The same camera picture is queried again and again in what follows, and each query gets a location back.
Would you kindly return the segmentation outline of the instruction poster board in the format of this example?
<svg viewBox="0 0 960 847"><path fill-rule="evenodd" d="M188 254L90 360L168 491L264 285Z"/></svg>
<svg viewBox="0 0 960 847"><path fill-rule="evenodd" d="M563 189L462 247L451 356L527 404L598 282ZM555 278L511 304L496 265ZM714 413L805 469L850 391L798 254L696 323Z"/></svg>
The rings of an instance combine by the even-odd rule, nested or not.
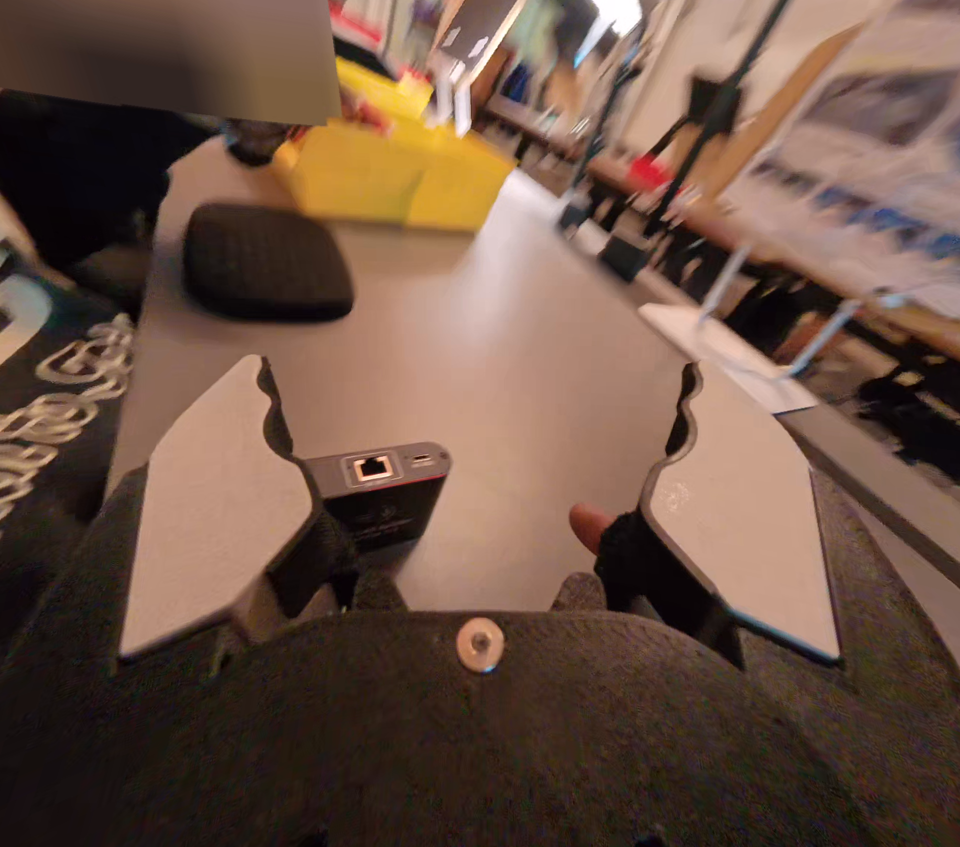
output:
<svg viewBox="0 0 960 847"><path fill-rule="evenodd" d="M731 219L842 284L957 319L957 0L889 0L726 187Z"/></svg>

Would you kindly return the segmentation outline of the wooden desk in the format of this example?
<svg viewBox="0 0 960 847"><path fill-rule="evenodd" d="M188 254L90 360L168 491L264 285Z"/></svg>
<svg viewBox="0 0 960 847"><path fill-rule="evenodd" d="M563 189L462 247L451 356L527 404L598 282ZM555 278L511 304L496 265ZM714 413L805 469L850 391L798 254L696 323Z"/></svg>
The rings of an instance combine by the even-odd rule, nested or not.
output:
<svg viewBox="0 0 960 847"><path fill-rule="evenodd" d="M516 135L512 154L516 165L522 165L525 154L533 148L551 154L566 163L588 163L588 159L600 154L600 146L590 145L587 135L564 133L555 124L546 124L546 113L535 111L533 108L501 95L487 98L477 111L477 119L481 122L494 122Z"/></svg>

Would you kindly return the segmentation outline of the yellow plastic bin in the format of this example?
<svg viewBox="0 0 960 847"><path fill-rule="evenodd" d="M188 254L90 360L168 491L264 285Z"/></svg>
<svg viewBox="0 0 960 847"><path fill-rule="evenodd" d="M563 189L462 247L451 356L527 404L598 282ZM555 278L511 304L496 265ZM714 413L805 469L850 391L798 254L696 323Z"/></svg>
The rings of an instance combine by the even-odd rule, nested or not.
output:
<svg viewBox="0 0 960 847"><path fill-rule="evenodd" d="M407 69L392 80L344 57L335 57L335 65L340 83L388 119L420 121L433 96L433 85Z"/></svg>
<svg viewBox="0 0 960 847"><path fill-rule="evenodd" d="M299 213L407 230L479 232L514 159L474 132L392 121L388 133L331 119L286 139L270 169Z"/></svg>

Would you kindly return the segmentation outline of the black pole with disc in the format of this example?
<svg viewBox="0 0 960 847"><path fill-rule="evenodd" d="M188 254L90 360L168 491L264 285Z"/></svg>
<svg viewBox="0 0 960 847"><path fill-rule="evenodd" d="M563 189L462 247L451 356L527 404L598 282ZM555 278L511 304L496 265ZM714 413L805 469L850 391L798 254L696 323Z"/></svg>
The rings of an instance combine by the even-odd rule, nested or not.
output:
<svg viewBox="0 0 960 847"><path fill-rule="evenodd" d="M703 126L692 145L689 146L689 152L685 154L683 161L679 163L674 178L664 187L664 193L661 195L655 208L648 213L646 222L642 226L642 237L650 237L657 234L663 226L663 219L666 209L676 200L677 193L681 191L683 184L689 180L689 174L696 161L702 158L702 152L705 146L713 141L714 135L718 135L718 130L727 121L727 115L733 108L733 100L737 96L740 82L746 78L750 69L753 67L755 59L761 54L761 48L768 41L774 26L778 24L779 17L785 13L785 7L790 0L774 0L768 13L765 15L761 26L757 28L753 39L750 41L746 52L742 54L740 61L729 72L729 76L722 82L713 104L709 106L705 113Z"/></svg>

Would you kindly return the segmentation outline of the person's right hand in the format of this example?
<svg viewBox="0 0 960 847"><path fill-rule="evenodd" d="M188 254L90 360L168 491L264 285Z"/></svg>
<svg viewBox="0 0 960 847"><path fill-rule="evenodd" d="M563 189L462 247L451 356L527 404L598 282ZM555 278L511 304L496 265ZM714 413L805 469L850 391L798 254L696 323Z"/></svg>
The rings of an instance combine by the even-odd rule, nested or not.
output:
<svg viewBox="0 0 960 847"><path fill-rule="evenodd" d="M587 504L568 510L568 526L594 556L605 610L664 623L659 606L659 571L668 565L666 547L637 508L616 517Z"/></svg>

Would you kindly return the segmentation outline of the white poster stand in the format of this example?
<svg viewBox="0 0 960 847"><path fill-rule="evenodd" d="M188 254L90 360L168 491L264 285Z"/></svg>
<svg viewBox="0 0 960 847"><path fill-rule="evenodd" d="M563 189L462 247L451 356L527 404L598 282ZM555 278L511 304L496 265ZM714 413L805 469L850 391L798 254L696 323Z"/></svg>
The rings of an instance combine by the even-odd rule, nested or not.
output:
<svg viewBox="0 0 960 847"><path fill-rule="evenodd" d="M868 302L881 311L894 311L905 308L913 295L894 287L874 287L865 295L844 298L826 319L824 326L813 330L811 339L800 347L792 360L785 365L776 365L714 317L718 302L726 298L733 278L755 247L768 247L768 241L757 235L746 235L737 241L731 256L698 306L646 302L639 306L637 313L646 326L651 326L659 337L672 343L690 363L713 365L770 415L805 411L822 404L833 406L831 400L824 402L820 397L811 395L800 382L800 374L813 365L815 356L839 336L853 313Z"/></svg>

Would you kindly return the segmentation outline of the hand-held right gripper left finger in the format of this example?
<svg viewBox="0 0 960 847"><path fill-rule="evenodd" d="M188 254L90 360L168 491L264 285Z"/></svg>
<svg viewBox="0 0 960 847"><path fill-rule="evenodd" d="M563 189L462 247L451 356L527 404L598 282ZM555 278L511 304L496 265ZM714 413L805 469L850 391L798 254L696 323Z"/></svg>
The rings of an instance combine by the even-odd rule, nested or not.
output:
<svg viewBox="0 0 960 847"><path fill-rule="evenodd" d="M268 569L316 515L270 365L247 354L146 462L118 656L134 660L218 625L247 645L275 638L290 619Z"/></svg>

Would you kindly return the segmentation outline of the black textured pad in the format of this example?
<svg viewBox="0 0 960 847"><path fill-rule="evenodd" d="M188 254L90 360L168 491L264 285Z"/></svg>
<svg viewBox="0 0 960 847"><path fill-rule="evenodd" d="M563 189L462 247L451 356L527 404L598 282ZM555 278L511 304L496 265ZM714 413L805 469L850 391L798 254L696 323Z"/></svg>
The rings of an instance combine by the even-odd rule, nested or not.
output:
<svg viewBox="0 0 960 847"><path fill-rule="evenodd" d="M181 285L205 311L244 323L333 323L355 302L329 228L268 206L194 208L181 241Z"/></svg>

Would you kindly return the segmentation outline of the small black box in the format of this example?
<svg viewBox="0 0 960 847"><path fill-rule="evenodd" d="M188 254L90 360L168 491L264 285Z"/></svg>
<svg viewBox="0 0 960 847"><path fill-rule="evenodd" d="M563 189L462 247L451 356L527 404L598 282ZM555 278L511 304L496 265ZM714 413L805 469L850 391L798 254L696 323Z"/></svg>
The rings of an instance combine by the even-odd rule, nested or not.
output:
<svg viewBox="0 0 960 847"><path fill-rule="evenodd" d="M596 261L622 284L631 284L650 260L650 247L644 239L629 239L611 234L600 248Z"/></svg>

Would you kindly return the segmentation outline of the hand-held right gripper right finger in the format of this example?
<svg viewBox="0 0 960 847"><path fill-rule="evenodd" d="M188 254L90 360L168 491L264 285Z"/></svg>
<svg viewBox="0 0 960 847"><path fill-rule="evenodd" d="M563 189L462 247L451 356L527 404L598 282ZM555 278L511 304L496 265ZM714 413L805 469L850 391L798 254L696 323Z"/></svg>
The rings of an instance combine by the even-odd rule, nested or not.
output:
<svg viewBox="0 0 960 847"><path fill-rule="evenodd" d="M737 626L842 664L811 469L781 424L709 361L681 371L676 421L639 513Z"/></svg>

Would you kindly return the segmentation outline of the person's dark printed shirt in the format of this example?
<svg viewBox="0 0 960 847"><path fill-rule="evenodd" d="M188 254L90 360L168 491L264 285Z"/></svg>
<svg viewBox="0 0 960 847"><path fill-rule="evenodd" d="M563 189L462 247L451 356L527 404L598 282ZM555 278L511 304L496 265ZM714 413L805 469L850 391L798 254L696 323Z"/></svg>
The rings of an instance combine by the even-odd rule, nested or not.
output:
<svg viewBox="0 0 960 847"><path fill-rule="evenodd" d="M1 91L1 658L101 506L136 291L194 115Z"/></svg>

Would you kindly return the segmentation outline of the red plastic bin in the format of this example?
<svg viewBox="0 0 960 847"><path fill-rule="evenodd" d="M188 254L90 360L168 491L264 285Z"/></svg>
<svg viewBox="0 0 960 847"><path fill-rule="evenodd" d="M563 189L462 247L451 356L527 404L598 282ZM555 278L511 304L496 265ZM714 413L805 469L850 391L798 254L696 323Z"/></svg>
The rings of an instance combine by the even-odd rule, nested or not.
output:
<svg viewBox="0 0 960 847"><path fill-rule="evenodd" d="M355 39L379 48L385 43L381 26L346 9L344 0L327 0L331 30L336 37Z"/></svg>

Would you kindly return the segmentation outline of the black network adapter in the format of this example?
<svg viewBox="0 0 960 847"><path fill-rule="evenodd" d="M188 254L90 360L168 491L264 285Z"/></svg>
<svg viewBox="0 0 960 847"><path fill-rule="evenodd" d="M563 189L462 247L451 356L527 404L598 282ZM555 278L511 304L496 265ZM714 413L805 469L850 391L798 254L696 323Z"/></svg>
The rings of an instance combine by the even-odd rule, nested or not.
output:
<svg viewBox="0 0 960 847"><path fill-rule="evenodd" d="M449 473L449 452L431 441L329 454L303 462L325 513L357 552L416 543Z"/></svg>

